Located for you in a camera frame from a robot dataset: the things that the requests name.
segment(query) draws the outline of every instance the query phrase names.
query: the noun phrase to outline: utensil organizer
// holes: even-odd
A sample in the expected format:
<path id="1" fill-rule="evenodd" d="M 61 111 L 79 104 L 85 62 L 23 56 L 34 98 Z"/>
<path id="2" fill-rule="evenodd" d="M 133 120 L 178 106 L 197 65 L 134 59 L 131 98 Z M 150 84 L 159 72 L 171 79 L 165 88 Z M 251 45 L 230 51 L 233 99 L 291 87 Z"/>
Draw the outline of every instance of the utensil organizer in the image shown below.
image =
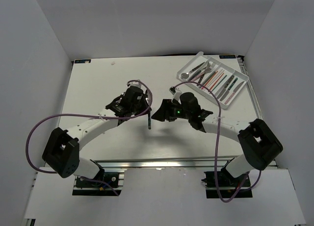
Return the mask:
<path id="1" fill-rule="evenodd" d="M 209 62 L 209 64 L 213 64 L 215 63 L 216 65 L 214 66 L 214 68 L 212 68 L 209 73 L 207 73 L 204 78 L 203 81 L 205 81 L 205 79 L 212 73 L 212 72 L 217 72 L 215 74 L 215 76 L 212 77 L 211 81 L 208 83 L 208 85 L 206 85 L 207 88 L 212 88 L 212 92 L 215 94 L 215 96 L 217 97 L 221 91 L 224 89 L 224 87 L 226 86 L 227 81 L 229 80 L 229 78 L 231 76 L 234 76 L 234 78 L 232 79 L 232 81 L 228 84 L 228 86 L 226 87 L 226 91 L 228 91 L 229 87 L 232 85 L 233 81 L 237 78 L 237 81 L 232 85 L 231 89 L 228 92 L 228 95 L 222 100 L 219 100 L 220 106 L 223 109 L 227 109 L 229 107 L 229 105 L 232 103 L 232 101 L 236 98 L 236 96 L 239 94 L 239 92 L 241 91 L 241 89 L 245 86 L 245 84 L 247 83 L 247 81 L 249 80 L 249 77 L 247 75 L 244 75 L 238 71 L 236 71 L 233 68 L 228 67 L 227 65 L 219 62 L 218 60 L 210 57 L 209 55 L 204 55 L 203 52 L 198 52 L 197 55 L 194 56 L 194 58 L 192 58 L 191 61 L 189 61 L 181 70 L 178 71 L 177 73 L 177 79 L 180 81 L 187 81 L 188 79 L 183 79 L 181 77 L 182 73 L 188 73 L 189 71 L 191 71 L 193 68 L 197 67 L 198 65 L 200 65 L 201 63 L 205 63 L 205 62 Z M 193 73 L 191 73 L 191 75 L 189 75 L 189 78 L 191 76 L 194 75 L 194 73 L 197 73 L 199 70 L 203 69 L 204 66 L 201 66 L 198 70 L 194 71 Z M 239 87 L 239 89 L 235 92 L 235 94 L 231 97 L 231 99 L 229 99 L 229 97 L 233 94 L 234 89 L 241 84 L 241 86 Z M 197 86 L 194 83 L 187 83 L 187 86 L 191 87 L 193 90 L 197 91 L 199 94 L 203 95 L 206 99 L 208 99 L 209 101 L 217 104 L 216 100 L 214 99 L 214 97 L 203 87 L 199 88 L 199 86 Z"/>

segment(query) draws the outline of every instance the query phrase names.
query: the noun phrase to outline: white wall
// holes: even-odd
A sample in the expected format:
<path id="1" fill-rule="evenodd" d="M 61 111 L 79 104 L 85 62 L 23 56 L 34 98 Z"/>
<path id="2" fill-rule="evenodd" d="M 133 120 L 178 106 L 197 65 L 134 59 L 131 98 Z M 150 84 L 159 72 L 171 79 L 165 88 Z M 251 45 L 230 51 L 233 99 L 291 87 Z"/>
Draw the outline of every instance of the white wall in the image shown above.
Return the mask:
<path id="1" fill-rule="evenodd" d="M 274 0 L 37 0 L 70 59 L 246 54 Z"/>
<path id="2" fill-rule="evenodd" d="M 314 5 L 275 0 L 245 59 L 263 116 L 284 146 L 304 216 L 314 225 Z"/>
<path id="3" fill-rule="evenodd" d="M 71 62 L 36 0 L 0 0 L 0 22 L 0 224 L 18 226 L 35 173 L 26 137 L 38 120 L 60 111 Z M 36 165 L 55 123 L 43 124 L 31 141 Z"/>

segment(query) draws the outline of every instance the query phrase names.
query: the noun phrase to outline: robotic arm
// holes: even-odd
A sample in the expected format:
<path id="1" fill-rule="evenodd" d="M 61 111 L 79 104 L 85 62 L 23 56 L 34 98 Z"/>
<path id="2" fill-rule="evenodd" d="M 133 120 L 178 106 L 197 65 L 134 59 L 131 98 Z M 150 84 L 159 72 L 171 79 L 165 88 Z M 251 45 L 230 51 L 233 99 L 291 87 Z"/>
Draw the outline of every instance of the robotic arm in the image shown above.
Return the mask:
<path id="1" fill-rule="evenodd" d="M 217 133 L 218 119 L 210 111 L 201 109 L 193 93 L 170 88 L 172 99 L 164 99 L 152 119 L 161 122 L 186 119 L 191 126 L 205 133 Z M 243 154 L 228 162 L 221 170 L 229 179 L 235 179 L 252 170 L 264 170 L 281 153 L 283 147 L 267 124 L 260 119 L 240 122 L 223 119 L 220 135 L 241 144 Z"/>
<path id="2" fill-rule="evenodd" d="M 89 119 L 66 130 L 59 127 L 54 129 L 42 155 L 43 160 L 62 178 L 74 174 L 102 180 L 104 169 L 92 160 L 79 157 L 79 151 L 107 130 L 119 126 L 132 115 L 143 112 L 148 108 L 147 100 L 148 96 L 143 93 L 141 85 L 132 82 L 125 93 L 115 98 L 98 113 L 99 119 Z M 117 119 L 105 120 L 102 119 L 104 116 L 117 117 Z"/>

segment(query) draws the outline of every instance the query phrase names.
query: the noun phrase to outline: black label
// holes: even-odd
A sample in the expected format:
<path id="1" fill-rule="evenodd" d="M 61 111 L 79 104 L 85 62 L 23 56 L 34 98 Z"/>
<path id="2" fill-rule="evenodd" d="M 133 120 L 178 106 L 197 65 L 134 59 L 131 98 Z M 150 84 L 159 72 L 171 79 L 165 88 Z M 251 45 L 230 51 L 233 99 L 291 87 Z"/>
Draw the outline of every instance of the black label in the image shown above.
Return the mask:
<path id="1" fill-rule="evenodd" d="M 91 59 L 77 59 L 74 63 L 90 63 L 91 61 Z"/>
<path id="2" fill-rule="evenodd" d="M 230 55 L 220 55 L 219 58 L 236 58 L 235 55 L 230 54 Z"/>

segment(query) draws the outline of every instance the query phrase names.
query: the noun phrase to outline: white tray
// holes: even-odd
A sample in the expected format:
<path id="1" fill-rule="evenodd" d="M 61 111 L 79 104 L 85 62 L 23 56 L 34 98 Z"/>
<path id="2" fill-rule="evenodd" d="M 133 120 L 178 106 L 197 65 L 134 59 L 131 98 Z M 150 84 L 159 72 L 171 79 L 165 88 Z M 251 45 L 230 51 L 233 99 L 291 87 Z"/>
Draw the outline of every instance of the white tray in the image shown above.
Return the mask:
<path id="1" fill-rule="evenodd" d="M 214 66 L 214 68 L 205 75 L 203 81 L 210 75 L 210 73 L 214 72 L 214 71 L 220 71 L 223 70 L 224 74 L 221 77 L 221 79 L 227 75 L 225 77 L 225 79 L 218 85 L 218 86 L 213 86 L 213 84 L 215 83 L 216 79 L 218 77 L 213 77 L 213 80 L 211 80 L 211 82 L 206 86 L 208 88 L 211 88 L 213 86 L 213 93 L 218 96 L 220 91 L 225 87 L 228 79 L 234 75 L 233 80 L 231 81 L 231 83 L 227 86 L 226 89 L 228 89 L 232 82 L 236 79 L 236 83 L 232 86 L 232 88 L 230 89 L 228 95 L 226 96 L 226 98 L 224 98 L 222 101 L 219 101 L 221 108 L 223 109 L 227 109 L 229 107 L 229 105 L 232 103 L 232 101 L 236 98 L 236 96 L 238 95 L 238 93 L 241 91 L 241 89 L 245 86 L 245 84 L 247 83 L 247 81 L 249 80 L 249 77 L 247 75 L 244 75 L 236 70 L 234 70 L 233 68 L 228 67 L 227 65 L 217 61 L 216 59 L 210 57 L 209 55 L 204 56 L 203 52 L 198 52 L 197 55 L 195 55 L 194 58 L 192 58 L 191 61 L 189 61 L 181 70 L 178 71 L 177 73 L 177 79 L 180 81 L 187 81 L 188 79 L 183 79 L 181 78 L 181 74 L 182 73 L 187 73 L 190 70 L 192 70 L 193 68 L 195 68 L 196 66 L 200 65 L 203 62 L 209 61 L 210 64 L 212 63 L 216 63 L 216 65 Z M 230 97 L 230 95 L 233 93 L 234 89 L 237 87 L 237 85 L 239 85 L 241 82 L 243 82 L 241 87 L 237 90 L 237 92 L 234 94 L 234 96 L 225 104 L 225 102 L 227 101 L 227 99 Z M 197 91 L 199 94 L 203 95 L 206 99 L 210 100 L 211 102 L 217 104 L 216 100 L 214 99 L 214 97 L 205 89 L 201 89 L 199 88 L 196 84 L 193 83 L 187 83 L 187 86 L 191 87 L 193 90 Z"/>

